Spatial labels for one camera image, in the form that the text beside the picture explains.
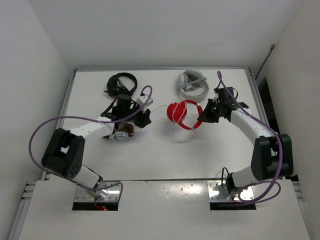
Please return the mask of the red headphones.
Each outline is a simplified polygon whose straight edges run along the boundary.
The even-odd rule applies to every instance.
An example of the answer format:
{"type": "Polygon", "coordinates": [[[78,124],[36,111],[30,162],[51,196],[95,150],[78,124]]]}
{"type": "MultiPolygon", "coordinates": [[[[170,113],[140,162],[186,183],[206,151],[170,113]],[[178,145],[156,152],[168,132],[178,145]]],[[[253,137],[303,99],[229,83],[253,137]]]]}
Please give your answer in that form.
{"type": "Polygon", "coordinates": [[[183,123],[183,121],[186,118],[187,113],[188,113],[187,104],[192,104],[192,105],[196,106],[198,116],[200,116],[200,114],[203,113],[203,108],[196,101],[183,100],[180,102],[173,102],[173,103],[169,104],[166,109],[166,116],[172,123],[178,124],[180,127],[182,127],[185,130],[192,131],[192,130],[195,130],[198,127],[200,127],[202,122],[197,120],[195,125],[192,127],[187,126],[183,123]]]}

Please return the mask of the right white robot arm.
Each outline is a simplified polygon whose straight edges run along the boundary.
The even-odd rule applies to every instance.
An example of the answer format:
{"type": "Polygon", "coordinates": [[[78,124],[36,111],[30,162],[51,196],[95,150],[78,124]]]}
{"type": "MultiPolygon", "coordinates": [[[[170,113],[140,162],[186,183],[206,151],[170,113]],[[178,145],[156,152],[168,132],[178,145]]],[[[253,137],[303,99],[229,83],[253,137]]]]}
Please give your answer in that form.
{"type": "Polygon", "coordinates": [[[247,104],[235,102],[234,89],[215,88],[198,120],[218,123],[221,118],[239,128],[253,145],[250,165],[231,172],[225,180],[229,193],[274,177],[288,177],[294,172],[292,140],[287,134],[273,133],[255,118],[247,104]]]}

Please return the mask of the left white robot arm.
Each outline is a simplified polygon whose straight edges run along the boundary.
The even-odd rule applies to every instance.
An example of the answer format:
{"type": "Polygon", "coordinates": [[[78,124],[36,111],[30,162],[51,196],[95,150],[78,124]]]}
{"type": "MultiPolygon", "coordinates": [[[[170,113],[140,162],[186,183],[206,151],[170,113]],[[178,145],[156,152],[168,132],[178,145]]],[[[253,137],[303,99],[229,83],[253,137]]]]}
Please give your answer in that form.
{"type": "Polygon", "coordinates": [[[97,191],[103,178],[83,164],[85,146],[99,139],[126,141],[151,123],[147,108],[153,99],[142,93],[136,100],[120,94],[100,116],[80,127],[54,131],[41,160],[41,165],[63,179],[97,191]]]}

